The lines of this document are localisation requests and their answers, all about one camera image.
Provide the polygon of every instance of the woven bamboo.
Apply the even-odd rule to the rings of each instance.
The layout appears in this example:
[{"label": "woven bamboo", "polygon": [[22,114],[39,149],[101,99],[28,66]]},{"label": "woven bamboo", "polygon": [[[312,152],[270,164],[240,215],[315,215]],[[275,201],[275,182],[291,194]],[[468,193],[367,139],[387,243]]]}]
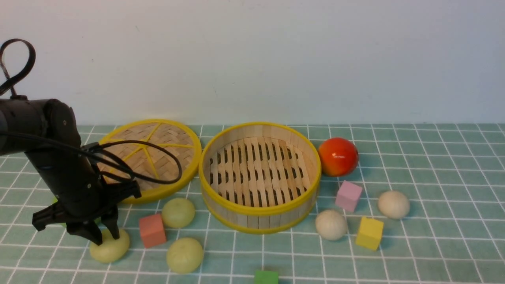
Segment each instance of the woven bamboo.
[{"label": "woven bamboo", "polygon": [[[100,143],[113,141],[140,140],[160,146],[174,154],[181,163],[183,176],[175,184],[158,184],[137,179],[142,197],[125,199],[125,203],[146,203],[166,197],[189,183],[196,174],[201,154],[201,144],[198,136],[187,126],[169,120],[143,120],[116,129]],[[107,148],[128,164],[133,171],[157,179],[174,179],[178,168],[175,161],[162,151],[139,144],[120,144]],[[113,169],[105,164],[98,164],[102,171],[108,171],[118,176],[127,174]],[[117,181],[105,178],[107,183]]]},{"label": "woven bamboo", "polygon": [[301,221],[316,202],[321,162],[292,128],[248,123],[218,134],[200,163],[204,201],[225,225],[273,233]]}]

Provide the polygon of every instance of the tiled surface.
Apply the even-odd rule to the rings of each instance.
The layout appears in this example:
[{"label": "tiled surface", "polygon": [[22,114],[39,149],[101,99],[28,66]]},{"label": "tiled surface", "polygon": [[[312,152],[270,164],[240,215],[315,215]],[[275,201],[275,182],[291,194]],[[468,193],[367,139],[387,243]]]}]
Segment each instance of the tiled surface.
[{"label": "tiled surface", "polygon": [[[209,214],[196,177],[173,196],[194,202],[195,219],[182,230],[167,230],[166,244],[145,250],[138,233],[138,219],[160,210],[166,200],[121,205],[119,225],[129,232],[131,249],[112,265],[93,261],[88,242],[59,225],[36,232],[31,214],[53,196],[23,155],[0,157],[0,283],[248,284],[262,268],[279,272],[282,284],[505,283],[505,125],[292,127],[315,145],[345,137],[361,154],[359,168],[349,176],[323,177],[317,206],[305,221],[266,236],[232,231]],[[225,126],[191,128],[205,145]],[[87,143],[113,129],[79,127]],[[364,187],[353,214],[334,205],[343,180]],[[402,221],[386,219],[377,209],[377,198],[391,188],[411,199],[411,213]],[[344,213],[349,224],[349,235],[336,242],[315,233],[316,214],[329,208]],[[378,251],[354,244],[363,215],[385,222]],[[196,273],[172,274],[166,250],[183,236],[204,245],[205,259]]]}]

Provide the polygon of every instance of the wooden block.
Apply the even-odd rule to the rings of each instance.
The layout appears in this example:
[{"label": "wooden block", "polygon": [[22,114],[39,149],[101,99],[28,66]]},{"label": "wooden block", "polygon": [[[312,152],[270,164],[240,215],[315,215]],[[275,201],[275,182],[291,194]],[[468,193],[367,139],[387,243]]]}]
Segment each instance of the wooden block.
[{"label": "wooden block", "polygon": [[279,273],[256,270],[254,275],[254,284],[279,284]]},{"label": "wooden block", "polygon": [[167,241],[160,213],[141,218],[139,228],[140,238],[145,248],[154,247]]},{"label": "wooden block", "polygon": [[382,239],[383,229],[384,222],[363,216],[356,237],[356,245],[376,251]]},{"label": "wooden block", "polygon": [[362,192],[363,188],[345,180],[337,191],[335,205],[347,211],[354,212],[360,201]]}]

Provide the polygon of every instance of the green cube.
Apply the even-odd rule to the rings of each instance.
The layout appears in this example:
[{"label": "green cube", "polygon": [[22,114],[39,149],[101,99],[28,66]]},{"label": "green cube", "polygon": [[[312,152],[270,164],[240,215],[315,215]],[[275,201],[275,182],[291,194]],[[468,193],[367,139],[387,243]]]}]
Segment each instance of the green cube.
[{"label": "green cube", "polygon": [[279,284],[279,273],[256,270],[254,284]]}]

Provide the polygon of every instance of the yellow rim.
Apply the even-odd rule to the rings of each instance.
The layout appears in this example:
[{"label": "yellow rim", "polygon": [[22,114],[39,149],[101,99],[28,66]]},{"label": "yellow rim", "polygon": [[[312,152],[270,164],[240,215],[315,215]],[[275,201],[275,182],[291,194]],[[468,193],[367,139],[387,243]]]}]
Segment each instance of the yellow rim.
[{"label": "yellow rim", "polygon": [[252,229],[252,228],[247,228],[247,227],[242,227],[242,226],[239,226],[239,225],[236,225],[236,224],[233,224],[231,222],[229,222],[228,220],[225,220],[223,219],[219,214],[217,214],[208,204],[207,204],[207,201],[205,200],[204,198],[204,202],[205,202],[205,205],[207,205],[208,209],[209,209],[209,212],[221,223],[223,223],[223,225],[231,228],[231,229],[234,229],[234,230],[237,230],[237,231],[240,231],[240,232],[243,232],[243,233],[250,233],[250,234],[271,234],[271,233],[277,233],[277,232],[282,232],[282,231],[285,231],[287,229],[290,229],[291,227],[294,227],[296,226],[298,223],[302,222],[309,214],[310,212],[312,211],[312,209],[314,208],[314,204],[312,204],[310,210],[307,211],[307,213],[305,213],[302,217],[296,219],[295,221],[289,223],[289,224],[286,224],[286,225],[283,225],[283,226],[280,226],[280,227],[276,227],[276,228],[269,228],[269,229]]},{"label": "yellow rim", "polygon": [[[104,144],[104,143],[112,142],[112,141],[120,141],[121,139],[112,139],[112,137],[114,137],[119,132],[126,130],[130,127],[141,125],[141,124],[146,124],[146,123],[157,123],[158,125],[152,130],[152,132],[149,134],[149,136],[147,138],[141,139],[141,141],[149,140],[151,135],[153,135],[154,132],[157,130],[157,128],[163,123],[177,126],[181,129],[183,129],[184,131],[186,131],[186,133],[191,138],[191,141],[193,142],[193,146],[190,146],[191,148],[194,148],[193,160],[188,165],[186,170],[183,171],[181,179],[179,181],[177,181],[176,183],[174,183],[174,184],[160,184],[159,187],[153,188],[152,190],[142,191],[142,197],[137,198],[137,199],[134,197],[128,197],[127,199],[123,200],[122,203],[143,204],[143,203],[158,201],[162,198],[170,196],[171,194],[174,194],[177,191],[179,191],[181,188],[185,187],[193,179],[193,177],[195,176],[195,174],[198,171],[198,163],[200,161],[200,156],[201,156],[200,139],[198,139],[198,136],[193,132],[193,130],[191,130],[191,128],[189,128],[186,125],[181,124],[177,121],[165,120],[165,119],[147,119],[147,120],[136,121],[136,122],[133,122],[133,123],[130,123],[127,125],[123,125],[117,129],[115,129],[111,133],[107,134],[104,138],[102,138],[99,143]],[[162,147],[174,146],[174,147],[188,148],[188,145],[175,145],[175,144],[174,145],[173,144],[159,144],[159,146],[162,146]],[[146,146],[146,145],[139,145],[138,149],[136,149],[132,153],[136,153],[138,151],[146,151],[147,147],[148,146]],[[147,160],[151,163],[152,167],[154,167],[154,164],[153,164],[151,158],[149,157],[149,155],[147,155]]]},{"label": "yellow rim", "polygon": [[[311,149],[312,149],[312,151],[313,151],[313,153],[314,153],[314,155],[316,157],[316,161],[317,161],[317,176],[316,176],[315,182],[311,185],[311,187],[306,192],[304,192],[300,197],[296,198],[295,200],[293,200],[291,202],[288,202],[288,203],[285,203],[285,204],[282,204],[282,205],[270,206],[270,207],[250,207],[250,206],[245,206],[245,205],[239,205],[239,204],[236,204],[234,202],[228,201],[225,198],[219,196],[219,194],[217,194],[217,192],[215,192],[212,189],[212,187],[209,184],[209,182],[205,179],[203,164],[204,164],[204,157],[207,154],[209,146],[212,145],[214,143],[214,141],[217,138],[219,138],[220,136],[225,135],[226,133],[228,133],[230,131],[233,131],[233,130],[235,130],[237,128],[241,128],[241,127],[245,127],[245,126],[251,126],[251,125],[269,125],[269,126],[283,128],[283,129],[289,130],[289,131],[293,132],[294,134],[298,135],[301,139],[303,139],[306,143],[309,144],[309,146],[311,147]],[[237,212],[237,213],[240,213],[240,214],[244,214],[244,215],[266,216],[266,215],[280,214],[280,213],[289,211],[289,210],[291,210],[293,208],[298,207],[299,205],[301,205],[302,203],[304,203],[305,201],[307,201],[309,198],[311,198],[312,194],[317,190],[317,188],[319,186],[319,180],[321,179],[321,160],[319,159],[319,154],[317,152],[316,147],[314,147],[314,145],[310,142],[310,140],[307,139],[305,136],[303,136],[298,131],[296,131],[296,130],[290,128],[290,127],[287,127],[287,126],[284,126],[284,125],[281,125],[281,124],[276,124],[276,123],[270,123],[270,122],[249,122],[249,123],[243,123],[243,124],[238,124],[238,125],[229,127],[229,128],[223,130],[222,132],[220,132],[214,138],[211,139],[211,141],[207,144],[207,146],[205,147],[205,149],[204,149],[204,151],[203,151],[203,153],[201,155],[200,163],[199,163],[199,166],[198,166],[198,174],[200,176],[200,182],[201,182],[202,190],[205,190],[207,192],[207,194],[214,201],[216,201],[217,203],[219,203],[221,206],[223,206],[223,207],[225,207],[225,208],[227,208],[227,209],[229,209],[231,211],[234,211],[234,212]]]}]

